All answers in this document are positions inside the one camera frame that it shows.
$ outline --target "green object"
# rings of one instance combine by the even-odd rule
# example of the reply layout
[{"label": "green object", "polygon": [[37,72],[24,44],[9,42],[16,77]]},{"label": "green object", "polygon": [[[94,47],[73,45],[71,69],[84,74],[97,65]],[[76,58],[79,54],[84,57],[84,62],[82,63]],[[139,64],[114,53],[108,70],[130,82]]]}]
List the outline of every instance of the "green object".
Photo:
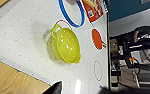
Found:
[{"label": "green object", "polygon": [[55,24],[51,29],[52,49],[54,55],[67,63],[80,63],[80,45],[72,30]]}]

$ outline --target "blue ring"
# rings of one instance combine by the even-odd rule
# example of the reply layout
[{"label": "blue ring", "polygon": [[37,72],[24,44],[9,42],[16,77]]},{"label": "blue ring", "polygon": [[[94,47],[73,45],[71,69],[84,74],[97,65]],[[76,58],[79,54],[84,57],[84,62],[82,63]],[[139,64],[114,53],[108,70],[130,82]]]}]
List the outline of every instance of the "blue ring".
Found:
[{"label": "blue ring", "polygon": [[66,10],[64,8],[64,5],[63,5],[63,1],[62,0],[59,0],[59,5],[60,5],[60,9],[62,11],[62,14],[64,15],[65,19],[70,23],[70,25],[74,26],[74,27],[80,27],[84,24],[84,20],[85,20],[85,16],[84,16],[84,10],[83,10],[83,7],[80,3],[80,1],[76,1],[79,8],[80,8],[80,11],[81,11],[81,17],[82,17],[82,21],[81,21],[81,24],[80,25],[76,25],[70,18],[69,16],[67,15],[66,13]]}]

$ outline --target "red circle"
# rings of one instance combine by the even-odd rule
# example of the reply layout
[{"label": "red circle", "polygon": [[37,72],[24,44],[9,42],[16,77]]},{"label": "red circle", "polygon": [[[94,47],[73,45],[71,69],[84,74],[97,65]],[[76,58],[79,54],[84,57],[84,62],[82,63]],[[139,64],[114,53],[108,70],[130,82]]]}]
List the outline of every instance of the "red circle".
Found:
[{"label": "red circle", "polygon": [[[95,73],[95,64],[96,64],[96,63],[98,63],[98,64],[100,65],[100,68],[101,68],[101,78],[100,78],[100,79],[96,76],[96,73]],[[96,78],[98,81],[101,81],[101,79],[102,79],[102,67],[101,67],[100,62],[97,61],[97,60],[94,62],[94,74],[95,74],[95,78]]]}]

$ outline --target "white table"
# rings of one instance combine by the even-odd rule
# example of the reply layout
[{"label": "white table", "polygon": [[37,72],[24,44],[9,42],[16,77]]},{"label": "white table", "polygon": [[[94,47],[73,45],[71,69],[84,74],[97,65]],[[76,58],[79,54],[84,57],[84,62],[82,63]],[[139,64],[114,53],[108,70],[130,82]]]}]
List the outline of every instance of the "white table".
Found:
[{"label": "white table", "polygon": [[[80,23],[77,4],[67,1],[64,4],[69,16]],[[0,8],[0,61],[51,85],[62,81],[62,94],[96,94],[100,85],[108,87],[108,49],[96,49],[91,35],[93,27],[86,15],[82,27],[72,27],[80,43],[81,62],[67,64],[53,58],[50,29],[60,19],[65,20],[58,0],[7,2]],[[107,43],[106,14],[93,25]]]}]

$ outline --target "yellow plastic bowl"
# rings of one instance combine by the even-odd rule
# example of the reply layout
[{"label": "yellow plastic bowl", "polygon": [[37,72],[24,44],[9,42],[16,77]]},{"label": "yellow plastic bowl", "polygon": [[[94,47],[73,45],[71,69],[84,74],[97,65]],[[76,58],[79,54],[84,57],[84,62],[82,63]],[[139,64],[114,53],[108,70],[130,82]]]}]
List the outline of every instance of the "yellow plastic bowl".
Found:
[{"label": "yellow plastic bowl", "polygon": [[51,29],[51,35],[53,53],[58,59],[67,63],[80,62],[80,45],[72,30],[55,24]]}]

